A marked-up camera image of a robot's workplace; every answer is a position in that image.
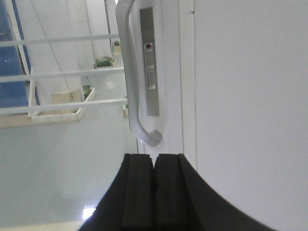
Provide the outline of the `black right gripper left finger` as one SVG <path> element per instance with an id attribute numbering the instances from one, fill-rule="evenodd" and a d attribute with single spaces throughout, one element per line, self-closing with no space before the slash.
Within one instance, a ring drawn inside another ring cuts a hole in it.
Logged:
<path id="1" fill-rule="evenodd" d="M 125 154 L 111 186 L 81 231 L 152 231 L 154 168 L 149 155 Z"/>

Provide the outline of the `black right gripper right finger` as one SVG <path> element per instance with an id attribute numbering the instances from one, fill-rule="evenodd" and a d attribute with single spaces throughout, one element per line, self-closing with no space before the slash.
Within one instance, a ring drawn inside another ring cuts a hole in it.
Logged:
<path id="1" fill-rule="evenodd" d="M 160 154 L 155 162 L 157 231 L 270 231 L 225 200 L 183 154 Z"/>

